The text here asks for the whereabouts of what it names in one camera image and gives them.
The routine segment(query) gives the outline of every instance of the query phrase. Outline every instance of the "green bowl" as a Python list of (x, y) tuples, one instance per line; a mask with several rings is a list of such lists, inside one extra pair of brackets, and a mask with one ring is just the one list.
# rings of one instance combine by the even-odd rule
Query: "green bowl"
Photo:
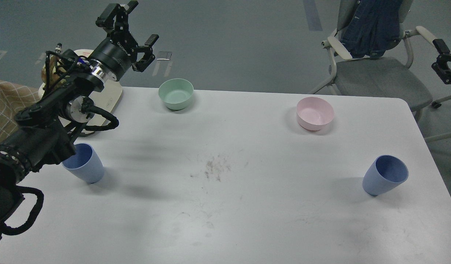
[(182, 110), (193, 100), (193, 85), (185, 79), (171, 79), (159, 87), (159, 97), (172, 110)]

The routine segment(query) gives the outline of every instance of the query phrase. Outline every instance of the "pink bowl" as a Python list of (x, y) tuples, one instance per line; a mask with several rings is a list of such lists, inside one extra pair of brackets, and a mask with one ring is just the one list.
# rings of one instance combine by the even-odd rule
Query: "pink bowl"
[(297, 104), (297, 122), (307, 130), (321, 130), (334, 116), (333, 107), (318, 97), (305, 97)]

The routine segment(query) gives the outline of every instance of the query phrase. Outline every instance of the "blue cup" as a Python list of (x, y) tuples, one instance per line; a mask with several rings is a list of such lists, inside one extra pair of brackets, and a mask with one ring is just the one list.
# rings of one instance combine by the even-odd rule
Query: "blue cup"
[(75, 147), (76, 154), (63, 161), (63, 167), (85, 182), (100, 181), (105, 171), (95, 150), (86, 143), (77, 144)]
[(370, 194), (377, 196), (386, 193), (408, 179), (408, 169), (396, 157), (382, 155), (378, 157), (367, 170), (363, 179), (363, 188)]

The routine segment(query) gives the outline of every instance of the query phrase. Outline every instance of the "gray chair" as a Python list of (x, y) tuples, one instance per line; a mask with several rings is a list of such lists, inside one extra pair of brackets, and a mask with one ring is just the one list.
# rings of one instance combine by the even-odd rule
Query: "gray chair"
[[(397, 40), (390, 42), (387, 46), (387, 50), (389, 50), (403, 40), (408, 60), (405, 64), (402, 64), (393, 57), (369, 58), (366, 56), (359, 59), (353, 58), (352, 53), (341, 43), (341, 39), (353, 17), (356, 17), (355, 12), (359, 1), (341, 0), (337, 28), (327, 40), (322, 42), (331, 62), (330, 76), (309, 93), (315, 94), (328, 86), (333, 93), (338, 94), (334, 90), (334, 86), (336, 86), (341, 95), (401, 98), (408, 103), (411, 111), (415, 113), (415, 119), (419, 120), (422, 109), (432, 102), (432, 95), (426, 86), (409, 70), (413, 63), (410, 37), (421, 35), (433, 47), (432, 41), (436, 37), (421, 26), (417, 26), (414, 30), (403, 30), (402, 22), (405, 20), (412, 2), (413, 0), (403, 0), (401, 3), (398, 9), (400, 34)], [(343, 61), (336, 62), (335, 57), (338, 55)]]

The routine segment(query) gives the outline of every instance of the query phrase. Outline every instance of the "bowl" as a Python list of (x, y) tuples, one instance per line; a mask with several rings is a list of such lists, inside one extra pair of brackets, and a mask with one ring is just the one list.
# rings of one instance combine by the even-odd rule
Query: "bowl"
[(321, 130), (334, 116), (333, 107), (319, 97), (305, 97), (297, 104), (297, 122), (310, 131)]
[(182, 110), (193, 100), (193, 85), (185, 79), (171, 79), (159, 87), (159, 97), (172, 110)]

